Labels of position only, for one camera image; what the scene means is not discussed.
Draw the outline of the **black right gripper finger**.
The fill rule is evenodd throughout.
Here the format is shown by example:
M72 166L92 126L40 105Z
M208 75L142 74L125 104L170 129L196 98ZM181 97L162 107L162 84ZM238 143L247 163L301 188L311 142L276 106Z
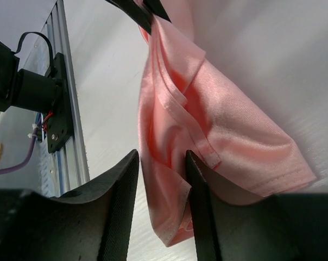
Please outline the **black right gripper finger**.
M149 35L152 32L153 14L155 13L156 1L142 1L138 5L133 0L106 0L108 3L119 8L135 21Z
M153 15L159 16L162 19L171 22L160 0L144 0L143 5Z

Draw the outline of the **pink satin napkin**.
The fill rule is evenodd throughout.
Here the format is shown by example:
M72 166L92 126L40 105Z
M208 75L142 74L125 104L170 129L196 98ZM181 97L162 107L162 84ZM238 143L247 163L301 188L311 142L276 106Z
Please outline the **pink satin napkin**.
M185 155L266 197L303 188L316 176L294 140L215 68L194 43L190 1L163 1L154 16L138 109L138 139L152 228L165 246L193 237Z

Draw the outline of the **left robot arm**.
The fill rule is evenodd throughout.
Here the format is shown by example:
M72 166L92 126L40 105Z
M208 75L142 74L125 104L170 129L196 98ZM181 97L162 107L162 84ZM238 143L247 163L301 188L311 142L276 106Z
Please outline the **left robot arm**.
M47 113L58 102L62 88L55 81L58 68L54 65L53 47L44 34L32 32L43 38L48 47L49 69L45 76L18 69L19 58L16 56L22 49L22 44L27 35L21 35L16 51L12 51L0 42L0 111L6 111L10 106Z

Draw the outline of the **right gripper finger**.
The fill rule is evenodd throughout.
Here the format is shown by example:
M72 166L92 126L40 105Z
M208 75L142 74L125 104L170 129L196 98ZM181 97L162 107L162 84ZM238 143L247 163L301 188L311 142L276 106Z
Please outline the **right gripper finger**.
M132 150L60 197L0 189L0 260L126 260L138 173Z
M328 193L263 198L185 160L198 260L328 260Z

